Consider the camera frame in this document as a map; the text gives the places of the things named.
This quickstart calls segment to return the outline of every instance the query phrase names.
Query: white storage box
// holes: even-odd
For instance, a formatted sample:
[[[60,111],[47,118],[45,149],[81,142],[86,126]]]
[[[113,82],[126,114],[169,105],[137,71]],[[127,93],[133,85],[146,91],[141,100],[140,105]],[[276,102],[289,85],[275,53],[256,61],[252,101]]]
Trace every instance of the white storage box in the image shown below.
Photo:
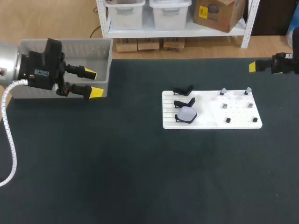
[[[156,30],[185,29],[188,7],[192,0],[149,0],[154,11]]]
[[[142,29],[145,0],[112,0],[105,2],[114,29]]]

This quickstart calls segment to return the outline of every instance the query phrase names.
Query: silver cylindrical motor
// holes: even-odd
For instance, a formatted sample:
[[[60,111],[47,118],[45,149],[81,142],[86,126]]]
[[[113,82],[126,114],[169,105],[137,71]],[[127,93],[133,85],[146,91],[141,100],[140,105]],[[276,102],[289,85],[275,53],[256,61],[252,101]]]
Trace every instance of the silver cylindrical motor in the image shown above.
[[[21,64],[18,47],[0,42],[0,85],[6,87],[17,80]]]

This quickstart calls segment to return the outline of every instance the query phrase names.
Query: white board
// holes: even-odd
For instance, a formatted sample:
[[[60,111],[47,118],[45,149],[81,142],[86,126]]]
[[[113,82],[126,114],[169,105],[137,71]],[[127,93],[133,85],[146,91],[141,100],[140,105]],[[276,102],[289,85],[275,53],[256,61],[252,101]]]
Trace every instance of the white board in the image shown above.
[[[258,113],[252,92],[230,90],[223,96],[220,91],[192,91],[188,97],[173,95],[173,91],[162,92],[163,127],[165,129],[258,129],[262,121]],[[174,107],[174,101],[188,103],[195,97],[192,106],[197,117],[191,124],[176,122],[175,115],[180,108]]]

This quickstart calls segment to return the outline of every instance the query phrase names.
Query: gray plastic bin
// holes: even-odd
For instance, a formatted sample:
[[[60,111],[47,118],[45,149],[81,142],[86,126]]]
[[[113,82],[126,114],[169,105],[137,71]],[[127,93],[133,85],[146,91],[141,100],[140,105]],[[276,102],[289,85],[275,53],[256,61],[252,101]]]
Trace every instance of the gray plastic bin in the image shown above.
[[[72,84],[91,85],[104,89],[107,96],[110,64],[112,60],[112,39],[62,39],[62,51],[66,64],[83,65],[98,73],[96,80],[79,78],[77,75],[65,73],[64,80]],[[19,52],[27,54],[30,50],[44,52],[47,40],[23,40],[19,44]],[[17,86],[11,91],[14,98],[66,98],[58,96],[54,88],[49,90],[29,86]],[[70,93],[68,97],[82,96]]]

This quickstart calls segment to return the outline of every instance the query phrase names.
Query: black cable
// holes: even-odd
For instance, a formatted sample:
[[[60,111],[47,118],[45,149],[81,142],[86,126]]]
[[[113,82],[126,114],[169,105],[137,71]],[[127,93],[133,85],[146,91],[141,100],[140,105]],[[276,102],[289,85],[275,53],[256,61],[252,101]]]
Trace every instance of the black cable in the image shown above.
[[[94,13],[97,13],[97,12],[98,12],[98,8],[95,7],[95,8],[93,9],[93,12],[94,12]],[[94,33],[98,28],[100,28],[100,27],[101,27],[101,26],[98,26],[96,29],[94,29],[93,32],[92,32],[92,34],[90,34],[90,37],[89,37],[89,38],[91,38],[92,35],[93,35],[93,33]]]
[[[94,29],[93,32],[92,32],[92,34],[90,34],[90,37],[89,37],[89,38],[91,38],[92,35],[93,35],[93,33],[94,33],[98,28],[100,28],[100,27],[101,27],[101,26],[98,26],[96,29]]]

